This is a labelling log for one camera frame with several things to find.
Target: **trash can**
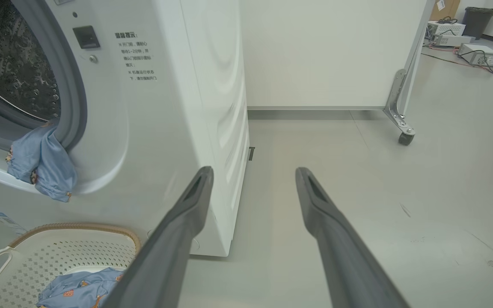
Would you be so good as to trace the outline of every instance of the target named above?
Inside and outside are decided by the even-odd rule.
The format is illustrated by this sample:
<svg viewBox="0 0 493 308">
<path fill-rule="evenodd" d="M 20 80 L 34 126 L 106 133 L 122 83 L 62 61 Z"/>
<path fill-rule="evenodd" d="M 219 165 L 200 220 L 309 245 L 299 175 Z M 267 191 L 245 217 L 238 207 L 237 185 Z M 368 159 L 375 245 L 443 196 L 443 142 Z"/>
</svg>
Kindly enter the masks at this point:
<svg viewBox="0 0 493 308">
<path fill-rule="evenodd" d="M 463 17 L 462 22 L 465 25 L 463 35 L 474 36 L 475 39 L 481 39 L 481 35 L 492 16 L 493 9 L 474 8 L 473 6 L 465 8 L 465 16 Z"/>
</svg>

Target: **washing machine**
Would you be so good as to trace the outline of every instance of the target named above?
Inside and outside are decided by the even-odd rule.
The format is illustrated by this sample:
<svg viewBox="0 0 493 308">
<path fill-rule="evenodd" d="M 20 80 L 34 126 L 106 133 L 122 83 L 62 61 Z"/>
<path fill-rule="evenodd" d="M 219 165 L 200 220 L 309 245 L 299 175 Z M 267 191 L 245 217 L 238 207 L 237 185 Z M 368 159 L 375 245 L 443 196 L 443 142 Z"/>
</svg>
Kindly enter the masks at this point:
<svg viewBox="0 0 493 308">
<path fill-rule="evenodd" d="M 68 203 L 6 173 L 13 140 L 58 118 Z M 0 228 L 157 227 L 215 174 L 192 254 L 227 256 L 248 160 L 238 0 L 0 0 Z"/>
</svg>

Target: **white board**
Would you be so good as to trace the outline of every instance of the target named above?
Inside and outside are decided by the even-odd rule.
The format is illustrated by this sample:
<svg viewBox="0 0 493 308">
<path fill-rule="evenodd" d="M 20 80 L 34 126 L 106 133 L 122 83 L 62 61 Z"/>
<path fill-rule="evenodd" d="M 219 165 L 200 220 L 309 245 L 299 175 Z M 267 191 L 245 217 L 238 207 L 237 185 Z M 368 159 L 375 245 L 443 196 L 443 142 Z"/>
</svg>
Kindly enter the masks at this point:
<svg viewBox="0 0 493 308">
<path fill-rule="evenodd" d="M 249 109 L 382 109 L 426 4 L 241 0 Z"/>
</svg>

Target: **black wheel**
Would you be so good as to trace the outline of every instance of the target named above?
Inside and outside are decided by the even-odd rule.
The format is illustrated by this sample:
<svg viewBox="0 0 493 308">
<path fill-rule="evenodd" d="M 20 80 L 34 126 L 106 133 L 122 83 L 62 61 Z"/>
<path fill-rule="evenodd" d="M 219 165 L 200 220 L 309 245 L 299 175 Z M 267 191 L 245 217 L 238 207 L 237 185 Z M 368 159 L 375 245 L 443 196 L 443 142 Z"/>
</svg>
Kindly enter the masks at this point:
<svg viewBox="0 0 493 308">
<path fill-rule="evenodd" d="M 402 133 L 399 137 L 399 143 L 402 145 L 409 145 L 412 142 L 412 139 L 414 139 L 413 135 L 406 135 L 405 133 Z"/>
</svg>

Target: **perforated basket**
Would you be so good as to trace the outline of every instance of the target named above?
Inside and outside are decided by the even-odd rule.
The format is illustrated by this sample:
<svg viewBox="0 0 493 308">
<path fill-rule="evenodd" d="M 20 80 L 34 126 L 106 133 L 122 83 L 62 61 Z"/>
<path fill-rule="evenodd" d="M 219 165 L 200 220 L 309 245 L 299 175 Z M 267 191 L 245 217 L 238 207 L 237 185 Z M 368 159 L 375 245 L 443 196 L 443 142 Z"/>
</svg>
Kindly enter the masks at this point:
<svg viewBox="0 0 493 308">
<path fill-rule="evenodd" d="M 140 250 L 133 232 L 100 224 L 35 228 L 0 250 L 0 308 L 33 308 L 55 277 L 107 267 L 124 270 Z"/>
</svg>

